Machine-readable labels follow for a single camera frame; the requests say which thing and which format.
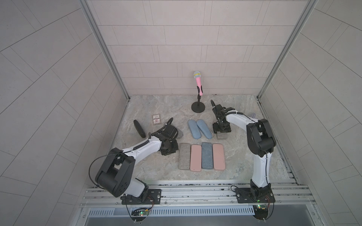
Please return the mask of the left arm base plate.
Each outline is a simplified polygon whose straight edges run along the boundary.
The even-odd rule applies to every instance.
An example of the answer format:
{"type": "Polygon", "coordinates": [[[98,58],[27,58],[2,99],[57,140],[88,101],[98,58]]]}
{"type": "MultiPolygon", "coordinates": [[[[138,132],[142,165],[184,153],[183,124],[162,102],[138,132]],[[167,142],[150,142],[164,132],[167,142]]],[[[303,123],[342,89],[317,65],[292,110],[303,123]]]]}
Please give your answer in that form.
{"type": "Polygon", "coordinates": [[[122,205],[152,205],[160,204],[161,189],[148,189],[144,191],[140,197],[134,197],[132,195],[122,196],[122,205]]]}

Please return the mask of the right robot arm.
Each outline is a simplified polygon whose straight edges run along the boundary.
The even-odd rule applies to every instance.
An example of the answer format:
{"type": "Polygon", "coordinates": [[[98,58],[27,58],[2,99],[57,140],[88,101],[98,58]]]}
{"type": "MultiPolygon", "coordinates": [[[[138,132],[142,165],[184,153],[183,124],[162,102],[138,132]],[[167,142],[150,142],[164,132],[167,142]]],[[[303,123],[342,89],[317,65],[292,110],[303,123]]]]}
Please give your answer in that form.
{"type": "Polygon", "coordinates": [[[254,155],[254,170],[250,187],[232,189],[238,202],[274,203],[269,168],[276,139],[268,120],[250,118],[232,107],[225,108],[216,105],[213,100],[211,100],[211,105],[216,116],[216,122],[213,123],[214,134],[230,133],[232,131],[230,124],[238,126],[247,133],[248,148],[254,155]]]}

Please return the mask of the blue case beige lining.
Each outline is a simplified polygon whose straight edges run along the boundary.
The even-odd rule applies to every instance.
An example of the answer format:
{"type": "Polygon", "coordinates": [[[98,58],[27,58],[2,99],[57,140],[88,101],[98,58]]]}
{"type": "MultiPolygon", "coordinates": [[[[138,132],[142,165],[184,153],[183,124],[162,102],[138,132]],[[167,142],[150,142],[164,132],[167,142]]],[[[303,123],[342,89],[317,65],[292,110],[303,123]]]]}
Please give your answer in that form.
{"type": "Polygon", "coordinates": [[[213,138],[213,133],[202,119],[197,121],[197,126],[207,139],[213,138]]]}

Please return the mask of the mint case yellow glasses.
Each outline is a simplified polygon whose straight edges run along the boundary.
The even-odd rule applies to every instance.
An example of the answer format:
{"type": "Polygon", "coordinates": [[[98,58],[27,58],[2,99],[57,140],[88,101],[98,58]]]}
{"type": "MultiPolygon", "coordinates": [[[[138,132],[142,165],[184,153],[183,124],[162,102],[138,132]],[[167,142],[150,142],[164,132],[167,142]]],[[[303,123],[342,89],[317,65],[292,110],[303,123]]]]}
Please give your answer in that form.
{"type": "Polygon", "coordinates": [[[180,153],[179,153],[179,169],[181,170],[190,169],[190,155],[191,155],[191,145],[187,143],[181,143],[180,153]]]}

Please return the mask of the beige case with glasses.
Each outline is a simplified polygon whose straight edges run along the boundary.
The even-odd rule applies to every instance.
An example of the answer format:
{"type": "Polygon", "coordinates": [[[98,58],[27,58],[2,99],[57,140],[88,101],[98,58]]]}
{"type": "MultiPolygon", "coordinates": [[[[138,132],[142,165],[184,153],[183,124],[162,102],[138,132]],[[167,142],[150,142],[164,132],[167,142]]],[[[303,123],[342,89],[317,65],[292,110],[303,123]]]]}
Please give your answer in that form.
{"type": "Polygon", "coordinates": [[[183,137],[183,132],[180,130],[180,129],[177,129],[178,130],[178,134],[177,134],[177,139],[181,139],[183,137]]]}

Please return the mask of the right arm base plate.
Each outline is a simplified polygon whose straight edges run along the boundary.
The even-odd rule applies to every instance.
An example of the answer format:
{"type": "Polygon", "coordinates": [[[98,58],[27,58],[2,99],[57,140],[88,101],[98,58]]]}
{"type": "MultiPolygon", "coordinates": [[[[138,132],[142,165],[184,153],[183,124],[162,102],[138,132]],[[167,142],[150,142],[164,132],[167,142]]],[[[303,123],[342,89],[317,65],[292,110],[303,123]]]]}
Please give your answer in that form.
{"type": "Polygon", "coordinates": [[[275,197],[269,187],[234,189],[238,203],[274,203],[275,197]]]}

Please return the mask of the clear case pink glasses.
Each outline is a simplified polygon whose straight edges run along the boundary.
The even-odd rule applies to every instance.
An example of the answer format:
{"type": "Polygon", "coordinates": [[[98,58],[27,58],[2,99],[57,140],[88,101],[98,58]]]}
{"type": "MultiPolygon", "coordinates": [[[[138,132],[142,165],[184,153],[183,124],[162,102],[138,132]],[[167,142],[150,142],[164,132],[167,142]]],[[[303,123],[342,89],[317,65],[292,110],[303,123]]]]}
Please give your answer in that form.
{"type": "Polygon", "coordinates": [[[189,126],[189,129],[191,131],[191,134],[193,136],[194,139],[200,139],[201,138],[201,132],[200,132],[200,129],[196,123],[195,120],[189,120],[188,121],[188,126],[189,126]]]}

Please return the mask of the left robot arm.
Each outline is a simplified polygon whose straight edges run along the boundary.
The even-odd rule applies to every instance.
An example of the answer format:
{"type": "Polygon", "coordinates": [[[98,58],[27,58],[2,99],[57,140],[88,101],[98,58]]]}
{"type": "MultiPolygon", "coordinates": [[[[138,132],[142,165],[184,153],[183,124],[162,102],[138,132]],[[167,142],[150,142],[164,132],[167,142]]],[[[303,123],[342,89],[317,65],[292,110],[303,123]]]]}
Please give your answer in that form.
{"type": "Polygon", "coordinates": [[[179,150],[178,129],[170,118],[165,125],[135,146],[126,149],[113,148],[104,157],[105,160],[95,176],[89,175],[91,182],[114,197],[132,200],[132,203],[144,203],[150,200],[149,187],[139,179],[133,178],[135,165],[153,153],[167,156],[179,150]]]}

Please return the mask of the pink grey case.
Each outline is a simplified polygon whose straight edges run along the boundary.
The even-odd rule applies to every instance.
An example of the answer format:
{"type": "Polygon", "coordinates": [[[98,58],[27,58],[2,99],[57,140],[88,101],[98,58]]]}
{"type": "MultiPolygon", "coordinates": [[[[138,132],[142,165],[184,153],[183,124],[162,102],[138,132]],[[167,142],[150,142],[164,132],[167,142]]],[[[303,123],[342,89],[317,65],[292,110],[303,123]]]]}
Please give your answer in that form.
{"type": "Polygon", "coordinates": [[[215,170],[224,171],[226,168],[224,147],[222,144],[213,144],[213,165],[215,170]]]}

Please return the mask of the brown black glasses case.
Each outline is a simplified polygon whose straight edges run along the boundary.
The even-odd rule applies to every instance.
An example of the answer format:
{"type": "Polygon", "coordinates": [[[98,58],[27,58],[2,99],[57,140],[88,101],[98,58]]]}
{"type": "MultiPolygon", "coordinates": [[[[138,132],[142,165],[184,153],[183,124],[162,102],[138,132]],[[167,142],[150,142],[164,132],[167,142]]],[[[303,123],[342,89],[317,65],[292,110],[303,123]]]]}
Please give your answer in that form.
{"type": "Polygon", "coordinates": [[[146,133],[145,133],[145,131],[143,130],[143,128],[142,128],[142,126],[140,125],[140,123],[139,123],[137,120],[134,120],[133,123],[134,123],[134,126],[135,126],[136,131],[138,132],[138,134],[139,134],[142,138],[145,138],[145,137],[146,137],[146,133]]]}

